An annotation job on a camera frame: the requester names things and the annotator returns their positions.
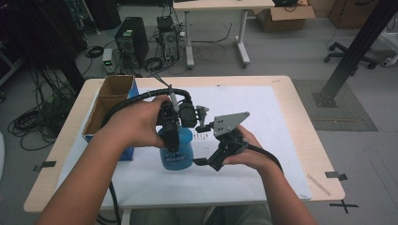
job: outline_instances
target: white paper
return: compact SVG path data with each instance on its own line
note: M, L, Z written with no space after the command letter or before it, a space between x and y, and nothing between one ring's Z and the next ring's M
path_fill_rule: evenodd
M191 94L192 102L208 107L206 124L214 116L249 112L242 123L283 166L286 179L302 200L312 198L296 149L290 139L279 104L270 86L211 86L180 88ZM139 89L140 93L148 91ZM61 172L58 186L68 175L84 151L82 130ZM218 141L212 132L197 134L193 129L195 158L209 158ZM167 171L161 164L157 148L135 148L134 161L118 163L113 182L118 203L125 207L167 205L250 203L265 201L263 184L258 173L243 165L228 165L219 172L209 166L194 164L182 171ZM108 191L102 206L112 206Z

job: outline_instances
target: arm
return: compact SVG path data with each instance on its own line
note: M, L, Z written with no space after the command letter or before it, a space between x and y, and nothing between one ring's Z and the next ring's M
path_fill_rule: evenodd
M261 147L250 131L242 126L237 129L250 144ZM274 224L316 224L279 167L266 156L246 149L241 154L226 158L223 164L245 164L258 171Z
M138 102L112 116L85 148L36 224L95 224L121 153L128 146L163 146L156 133L159 109L167 96Z

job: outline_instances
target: bottle label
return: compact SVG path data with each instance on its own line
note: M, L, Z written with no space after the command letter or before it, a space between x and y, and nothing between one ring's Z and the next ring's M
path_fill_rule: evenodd
M189 161L188 156L179 153L167 153L166 154L166 162L173 165L181 165L187 163Z

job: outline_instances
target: floor mat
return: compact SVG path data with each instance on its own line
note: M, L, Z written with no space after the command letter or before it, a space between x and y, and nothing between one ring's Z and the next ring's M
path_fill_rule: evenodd
M293 81L316 130L378 131L372 119L346 83L334 99L338 105L337 108L317 107L312 93L320 92L326 82L324 80Z

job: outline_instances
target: blue spray bottle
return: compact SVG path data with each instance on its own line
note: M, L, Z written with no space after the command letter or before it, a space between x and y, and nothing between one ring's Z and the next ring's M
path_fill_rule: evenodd
M191 146L192 132L188 128L178 128L178 152L172 153L166 148L161 148L161 163L166 170L180 171L192 165L193 151Z

